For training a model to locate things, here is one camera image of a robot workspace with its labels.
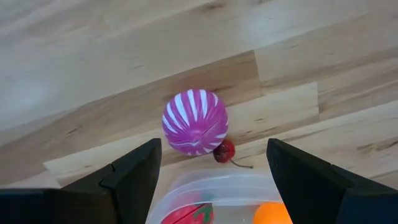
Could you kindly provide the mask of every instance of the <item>white stripe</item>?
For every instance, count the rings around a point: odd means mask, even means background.
[[[203,150],[204,150],[206,153],[210,153],[211,151],[213,151],[213,150],[208,149],[208,148],[206,148],[206,147],[204,147]]]
[[[195,121],[198,121],[198,111],[197,107],[195,106],[195,98],[193,97],[193,90],[188,90],[188,99],[189,103],[191,104],[193,117],[195,118]]]
[[[174,143],[174,142],[170,142],[170,144],[174,145],[174,146],[197,146],[199,145],[200,141],[196,141],[196,142],[184,142],[184,143]]]
[[[203,111],[203,118],[205,118],[207,114],[207,94],[206,90],[199,90],[199,92],[200,92],[201,110]]]
[[[214,99],[215,99],[214,105],[215,105],[215,106],[217,106],[217,103],[218,103],[218,97],[217,97],[217,95],[216,95],[216,94],[214,94],[214,93],[213,93],[213,96],[214,96]]]
[[[226,133],[224,133],[224,134],[219,134],[219,135],[216,136],[216,138],[222,138],[222,139],[223,139],[223,138],[225,138],[225,136],[226,136]]]
[[[213,143],[210,143],[212,146],[219,146],[220,144],[221,144],[221,142],[213,142]]]
[[[177,132],[174,130],[174,128],[170,125],[169,121],[167,121],[167,119],[166,119],[166,117],[165,117],[164,115],[163,115],[163,117],[162,117],[162,120],[163,120],[163,123],[166,124],[166,127],[167,127],[170,131],[172,131],[172,132],[174,132],[174,133],[177,133]]]
[[[177,119],[175,119],[173,111],[172,111],[172,109],[170,107],[170,103],[167,103],[167,112],[168,112],[170,118],[174,121],[175,125],[177,125],[180,129],[182,129],[180,123],[178,123]]]
[[[175,102],[175,105],[177,106],[177,110],[180,113],[182,119],[184,119],[185,123],[189,126],[187,112],[185,112],[185,108],[184,108],[184,105],[182,104],[182,100],[181,100],[181,93],[179,93],[177,96],[175,96],[174,102]]]

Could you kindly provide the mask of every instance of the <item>clear plastic container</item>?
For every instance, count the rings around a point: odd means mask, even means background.
[[[281,201],[271,173],[248,169],[198,170],[172,184],[169,193],[150,213],[147,224],[160,224],[182,207],[203,203],[213,204],[214,224],[251,223],[248,220],[252,219],[256,205]]]

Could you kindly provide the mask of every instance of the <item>purple striped ball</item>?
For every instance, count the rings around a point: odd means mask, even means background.
[[[190,156],[213,151],[228,130],[224,102],[207,90],[188,90],[175,95],[167,103],[162,120],[169,144]]]

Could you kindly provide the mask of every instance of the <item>red cherry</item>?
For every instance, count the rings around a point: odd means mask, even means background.
[[[235,156],[235,145],[227,139],[224,139],[224,141],[213,150],[213,156],[215,160],[220,163],[227,163],[228,161],[231,161],[238,167],[253,169],[253,166],[242,166],[232,160],[232,158]]]

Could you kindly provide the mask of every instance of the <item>wooden floor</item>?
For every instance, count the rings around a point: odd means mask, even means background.
[[[162,138],[163,147],[154,201],[182,173],[232,167],[217,164],[211,154],[184,156],[164,141],[166,102],[180,91],[205,88],[228,105],[228,138],[237,144],[237,162],[267,172],[267,140],[279,138],[398,188],[398,1],[187,2],[177,11],[168,8],[168,14],[151,11],[156,21],[140,17],[135,24],[129,18],[102,49],[85,55],[99,65],[107,59],[96,52],[118,54],[114,42],[125,44],[129,30],[139,30],[131,37],[144,44],[135,47],[147,61],[129,65],[138,67],[127,73],[145,70],[135,79],[122,84],[126,80],[118,73],[121,85],[107,86],[109,79],[93,76],[128,63],[117,57],[98,68],[75,67],[76,61],[62,65],[92,77],[66,94],[74,101],[54,96],[65,100],[63,106],[51,104],[54,113],[39,108],[36,115],[46,117],[0,131],[0,142],[6,142],[0,147],[0,185],[60,187],[152,138]],[[153,35],[158,31],[164,36]],[[95,78],[102,83],[94,92],[79,89]]]

